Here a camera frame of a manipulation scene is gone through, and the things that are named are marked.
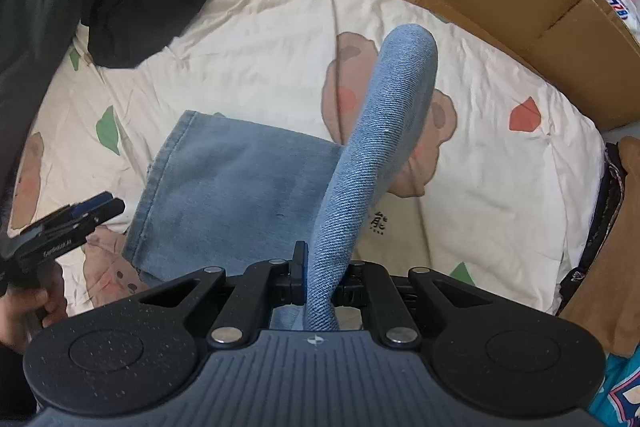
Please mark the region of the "person left hand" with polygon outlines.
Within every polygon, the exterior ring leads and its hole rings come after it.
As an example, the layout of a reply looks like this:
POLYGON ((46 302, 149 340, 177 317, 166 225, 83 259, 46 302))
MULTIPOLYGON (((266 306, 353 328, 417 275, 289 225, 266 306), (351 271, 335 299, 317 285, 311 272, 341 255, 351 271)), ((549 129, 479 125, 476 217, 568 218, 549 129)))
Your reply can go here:
POLYGON ((28 343, 27 319, 44 311, 41 324, 48 327, 67 317, 66 307, 63 271, 53 263, 44 274, 41 287, 9 289, 1 297, 2 345, 23 353, 28 343))

